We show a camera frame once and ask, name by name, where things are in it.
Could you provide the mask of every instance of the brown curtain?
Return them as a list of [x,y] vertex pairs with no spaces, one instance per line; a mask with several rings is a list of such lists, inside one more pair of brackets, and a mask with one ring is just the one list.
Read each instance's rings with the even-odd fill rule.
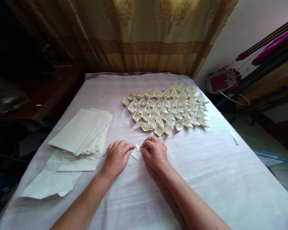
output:
[[52,59],[195,78],[239,0],[5,0]]

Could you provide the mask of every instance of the stack of paper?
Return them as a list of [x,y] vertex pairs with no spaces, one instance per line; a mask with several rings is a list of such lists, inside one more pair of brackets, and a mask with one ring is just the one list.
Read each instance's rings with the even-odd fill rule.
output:
[[107,111],[83,110],[49,142],[57,147],[41,173],[20,194],[42,199],[65,196],[83,171],[94,171],[106,153],[106,135],[112,122]]

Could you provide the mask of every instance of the purple cloth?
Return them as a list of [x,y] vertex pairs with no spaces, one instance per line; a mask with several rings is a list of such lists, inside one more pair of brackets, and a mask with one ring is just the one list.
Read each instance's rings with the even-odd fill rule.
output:
[[253,61],[253,65],[261,65],[272,54],[277,52],[288,41],[288,31],[268,45]]

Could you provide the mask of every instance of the wall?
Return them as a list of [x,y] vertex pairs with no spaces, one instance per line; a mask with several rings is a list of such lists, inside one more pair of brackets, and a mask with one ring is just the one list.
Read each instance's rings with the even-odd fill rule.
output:
[[[240,53],[288,22],[288,0],[240,0],[195,78],[204,92],[208,74],[230,64]],[[241,66],[247,59],[232,65]]]

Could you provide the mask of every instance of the white tablecloth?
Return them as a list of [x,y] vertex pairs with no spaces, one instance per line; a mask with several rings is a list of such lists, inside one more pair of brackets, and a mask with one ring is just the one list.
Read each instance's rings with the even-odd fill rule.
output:
[[[43,200],[18,198],[20,192],[41,172],[54,149],[48,142],[82,109],[97,108],[113,114],[107,145],[116,140],[142,144],[152,132],[134,123],[122,101],[130,91],[162,90],[167,83],[194,84],[187,76],[145,74],[141,76],[100,75],[86,80],[68,109],[41,145],[12,197],[0,229],[49,229],[100,171],[84,172],[65,197]],[[168,146],[168,158],[186,182],[233,229],[288,229],[288,193],[239,138],[235,145],[231,125],[213,104],[206,105],[211,128],[191,128],[160,138]],[[170,192],[149,173],[143,158],[130,157],[126,169],[102,200],[89,229],[180,229],[186,223]]]

